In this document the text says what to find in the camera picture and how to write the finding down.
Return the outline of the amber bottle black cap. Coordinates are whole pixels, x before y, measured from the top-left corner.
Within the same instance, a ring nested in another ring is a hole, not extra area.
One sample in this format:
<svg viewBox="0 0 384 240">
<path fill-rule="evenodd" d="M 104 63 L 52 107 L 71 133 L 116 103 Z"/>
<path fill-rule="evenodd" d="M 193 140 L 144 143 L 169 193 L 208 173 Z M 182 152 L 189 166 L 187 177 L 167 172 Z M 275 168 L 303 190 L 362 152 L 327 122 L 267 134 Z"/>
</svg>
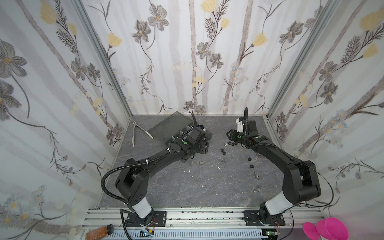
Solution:
<svg viewBox="0 0 384 240">
<path fill-rule="evenodd" d="M 91 230 L 90 232 L 86 233 L 86 240 L 102 240 L 111 235 L 114 230 L 115 227 L 112 224 Z"/>
</svg>

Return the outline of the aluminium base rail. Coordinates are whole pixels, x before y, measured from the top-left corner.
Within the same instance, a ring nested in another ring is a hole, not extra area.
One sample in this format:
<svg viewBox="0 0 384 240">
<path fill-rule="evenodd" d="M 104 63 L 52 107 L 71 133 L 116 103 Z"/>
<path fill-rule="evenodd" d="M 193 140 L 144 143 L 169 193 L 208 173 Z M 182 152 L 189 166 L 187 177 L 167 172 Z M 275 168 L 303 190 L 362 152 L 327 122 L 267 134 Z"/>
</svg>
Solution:
<svg viewBox="0 0 384 240">
<path fill-rule="evenodd" d="M 316 208 L 292 208 L 269 226 L 257 220 L 257 207 L 156 208 L 152 222 L 143 227 L 133 214 L 122 217 L 118 208 L 89 210 L 82 224 L 86 233 L 112 224 L 108 240 L 293 240 L 304 237 L 302 226 L 324 217 Z"/>
</svg>

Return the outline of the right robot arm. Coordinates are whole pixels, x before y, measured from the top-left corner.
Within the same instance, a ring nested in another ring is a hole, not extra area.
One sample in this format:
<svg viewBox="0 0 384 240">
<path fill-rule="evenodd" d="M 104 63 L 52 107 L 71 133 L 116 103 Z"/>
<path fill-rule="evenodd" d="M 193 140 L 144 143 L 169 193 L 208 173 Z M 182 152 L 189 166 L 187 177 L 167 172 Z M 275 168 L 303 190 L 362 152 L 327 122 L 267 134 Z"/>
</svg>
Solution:
<svg viewBox="0 0 384 240">
<path fill-rule="evenodd" d="M 230 141 L 260 154 L 272 162 L 284 175 L 282 191 L 272 199 L 262 203 L 258 212 L 258 221 L 269 226 L 287 210 L 305 201 L 321 196 L 319 177 L 311 161 L 302 161 L 279 148 L 273 142 L 259 134 L 255 121 L 249 120 L 249 109 L 245 108 L 244 116 L 237 119 L 237 129 L 227 132 Z"/>
</svg>

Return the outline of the pink plastic cup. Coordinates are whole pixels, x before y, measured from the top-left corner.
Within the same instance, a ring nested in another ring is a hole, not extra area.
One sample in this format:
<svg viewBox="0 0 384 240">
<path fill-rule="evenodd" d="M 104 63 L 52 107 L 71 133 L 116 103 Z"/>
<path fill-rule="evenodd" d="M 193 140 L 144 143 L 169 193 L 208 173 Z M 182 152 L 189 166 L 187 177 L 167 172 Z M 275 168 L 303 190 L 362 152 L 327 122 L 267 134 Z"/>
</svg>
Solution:
<svg viewBox="0 0 384 240">
<path fill-rule="evenodd" d="M 345 224 L 333 217 L 320 220 L 316 225 L 306 222 L 303 224 L 303 231 L 310 240 L 319 240 L 321 237 L 326 240 L 349 239 L 349 231 Z"/>
</svg>

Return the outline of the green compartment organizer box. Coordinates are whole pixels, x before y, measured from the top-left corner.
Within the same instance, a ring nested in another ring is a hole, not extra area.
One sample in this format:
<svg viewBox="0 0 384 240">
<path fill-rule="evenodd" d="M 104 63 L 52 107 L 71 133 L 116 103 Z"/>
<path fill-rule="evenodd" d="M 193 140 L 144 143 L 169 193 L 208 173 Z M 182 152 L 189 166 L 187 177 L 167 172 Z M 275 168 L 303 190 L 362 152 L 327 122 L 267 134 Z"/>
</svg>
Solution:
<svg viewBox="0 0 384 240">
<path fill-rule="evenodd" d="M 177 144 L 177 137 L 180 136 L 181 133 L 185 133 L 187 130 L 189 130 L 190 127 L 201 127 L 202 129 L 209 132 L 203 125 L 198 124 L 194 114 L 191 114 L 190 117 L 187 117 L 179 112 L 175 112 L 151 128 L 149 133 L 154 137 L 154 139 L 166 145 L 166 147 L 172 148 L 179 146 Z M 181 151 L 184 153 L 184 156 L 181 158 L 181 162 L 183 163 L 189 159 L 193 159 L 195 156 L 195 154 L 186 156 L 186 153 L 183 150 Z"/>
</svg>

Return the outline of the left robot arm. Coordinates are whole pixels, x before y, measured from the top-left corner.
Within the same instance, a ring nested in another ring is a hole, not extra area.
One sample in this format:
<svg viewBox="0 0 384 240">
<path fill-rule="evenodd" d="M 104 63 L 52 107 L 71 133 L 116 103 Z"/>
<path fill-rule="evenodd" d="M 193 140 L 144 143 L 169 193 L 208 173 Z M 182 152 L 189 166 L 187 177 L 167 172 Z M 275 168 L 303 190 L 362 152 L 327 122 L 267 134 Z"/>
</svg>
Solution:
<svg viewBox="0 0 384 240">
<path fill-rule="evenodd" d="M 134 223 L 142 227 L 155 225 L 154 209 L 146 198 L 150 178 L 172 163 L 177 161 L 185 163 L 194 158 L 197 153 L 208 153 L 207 132 L 204 126 L 197 123 L 194 112 L 191 112 L 191 116 L 193 125 L 187 126 L 185 132 L 173 138 L 165 150 L 139 161 L 129 159 L 124 166 L 114 168 L 102 177 L 101 188 L 103 192 L 109 197 L 123 202 L 129 208 L 129 210 L 120 209 L 127 239 L 131 240 L 132 238 L 127 230 L 124 213 L 135 214 Z M 119 191 L 119 196 L 110 192 L 106 187 L 107 178 L 116 172 L 119 173 L 119 176 L 116 179 L 115 188 Z"/>
</svg>

